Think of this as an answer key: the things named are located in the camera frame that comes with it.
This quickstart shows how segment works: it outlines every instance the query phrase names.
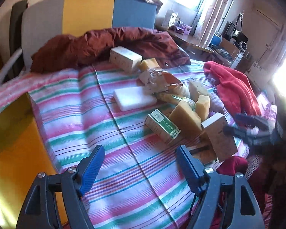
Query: sponge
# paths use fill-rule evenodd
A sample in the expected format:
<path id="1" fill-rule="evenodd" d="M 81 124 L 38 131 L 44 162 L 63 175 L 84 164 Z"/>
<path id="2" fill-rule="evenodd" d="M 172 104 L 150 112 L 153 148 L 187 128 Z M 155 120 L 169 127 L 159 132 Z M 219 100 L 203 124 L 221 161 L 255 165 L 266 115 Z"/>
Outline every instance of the sponge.
<path id="1" fill-rule="evenodd" d="M 197 137 L 201 133 L 201 119 L 185 101 L 180 101 L 168 118 L 186 138 Z"/>
<path id="2" fill-rule="evenodd" d="M 209 116 L 210 111 L 210 97 L 207 95 L 200 95 L 195 104 L 195 112 L 200 117 L 201 121 L 205 121 Z"/>
<path id="3" fill-rule="evenodd" d="M 209 95 L 207 89 L 201 82 L 198 81 L 189 81 L 188 89 L 190 91 L 191 99 L 196 102 L 200 95 Z"/>
<path id="4" fill-rule="evenodd" d="M 158 65 L 156 59 L 152 58 L 152 59 L 143 60 L 141 62 L 141 64 L 139 64 L 138 67 L 143 72 L 143 71 L 146 71 L 148 69 L 157 68 L 157 67 L 160 67 L 160 66 Z"/>

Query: bed sheet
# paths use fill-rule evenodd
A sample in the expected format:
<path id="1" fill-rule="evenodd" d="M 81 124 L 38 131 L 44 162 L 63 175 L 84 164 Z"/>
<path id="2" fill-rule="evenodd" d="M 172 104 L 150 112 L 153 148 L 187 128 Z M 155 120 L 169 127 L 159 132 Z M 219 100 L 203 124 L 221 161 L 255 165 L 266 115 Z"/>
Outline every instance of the bed sheet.
<path id="1" fill-rule="evenodd" d="M 211 88 L 203 64 L 192 60 L 190 66 L 169 71 L 186 85 L 193 79 Z M 31 73 L 0 87 L 0 112 L 29 92 L 41 136 L 59 172 L 76 166 L 97 144 L 104 146 L 104 163 L 85 196 L 95 228 L 179 228 L 188 219 L 194 195 L 178 169 L 175 150 L 198 140 L 179 137 L 167 146 L 144 126 L 156 108 L 168 116 L 173 107 L 167 103 L 121 112 L 114 89 L 137 85 L 142 85 L 137 74 L 102 62 L 80 71 Z M 266 103 L 261 97 L 261 107 Z M 228 112 L 225 116 L 234 123 Z M 246 157 L 248 147 L 239 141 L 237 145 L 237 155 Z"/>

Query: blue gripper pad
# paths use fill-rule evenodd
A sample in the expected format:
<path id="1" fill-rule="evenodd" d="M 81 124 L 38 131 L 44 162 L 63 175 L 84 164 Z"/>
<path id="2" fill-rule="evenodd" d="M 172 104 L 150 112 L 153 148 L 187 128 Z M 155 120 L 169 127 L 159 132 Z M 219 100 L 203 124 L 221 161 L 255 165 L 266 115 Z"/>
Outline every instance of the blue gripper pad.
<path id="1" fill-rule="evenodd" d="M 89 157 L 83 158 L 77 166 L 77 191 L 83 197 L 89 192 L 105 159 L 105 149 L 97 145 Z"/>
<path id="2" fill-rule="evenodd" d="M 200 160 L 193 158 L 184 145 L 176 149 L 177 163 L 180 166 L 190 190 L 201 197 L 206 190 L 204 166 Z"/>

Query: screw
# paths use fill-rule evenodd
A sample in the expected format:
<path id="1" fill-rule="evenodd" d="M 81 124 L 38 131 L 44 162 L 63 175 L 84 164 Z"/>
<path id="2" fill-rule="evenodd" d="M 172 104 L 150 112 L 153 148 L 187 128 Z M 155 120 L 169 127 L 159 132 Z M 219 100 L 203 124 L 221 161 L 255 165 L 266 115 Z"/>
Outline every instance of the screw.
<path id="1" fill-rule="evenodd" d="M 209 173 L 209 174 L 214 172 L 214 170 L 212 168 L 210 168 L 210 167 L 205 168 L 204 171 Z"/>
<path id="2" fill-rule="evenodd" d="M 68 169 L 68 172 L 69 173 L 74 173 L 76 171 L 76 168 L 75 167 L 70 167 L 69 169 Z"/>
<path id="3" fill-rule="evenodd" d="M 44 173 L 44 172 L 40 172 L 40 173 L 38 173 L 38 178 L 43 178 L 44 176 L 45 176 L 46 174 Z"/>
<path id="4" fill-rule="evenodd" d="M 244 175 L 243 175 L 242 173 L 236 173 L 236 177 L 237 177 L 237 178 L 243 178 Z"/>

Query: desk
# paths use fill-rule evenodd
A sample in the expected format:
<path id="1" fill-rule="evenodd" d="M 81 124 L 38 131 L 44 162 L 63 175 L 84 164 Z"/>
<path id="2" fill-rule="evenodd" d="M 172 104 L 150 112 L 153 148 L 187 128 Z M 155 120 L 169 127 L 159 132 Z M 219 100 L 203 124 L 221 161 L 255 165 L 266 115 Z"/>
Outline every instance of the desk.
<path id="1" fill-rule="evenodd" d="M 165 29 L 165 28 L 160 27 L 160 26 L 155 26 L 155 28 L 157 30 L 159 30 L 159 31 L 167 31 L 170 34 L 170 36 L 172 36 L 172 38 L 181 40 L 183 42 L 183 44 L 186 45 L 186 46 L 191 46 L 191 47 L 193 47 L 195 49 L 198 49 L 198 50 L 201 50 L 201 51 L 204 51 L 204 52 L 208 52 L 208 53 L 213 53 L 214 52 L 210 47 L 199 46 L 198 45 L 199 40 L 194 38 L 193 36 L 176 33 L 173 30 Z"/>

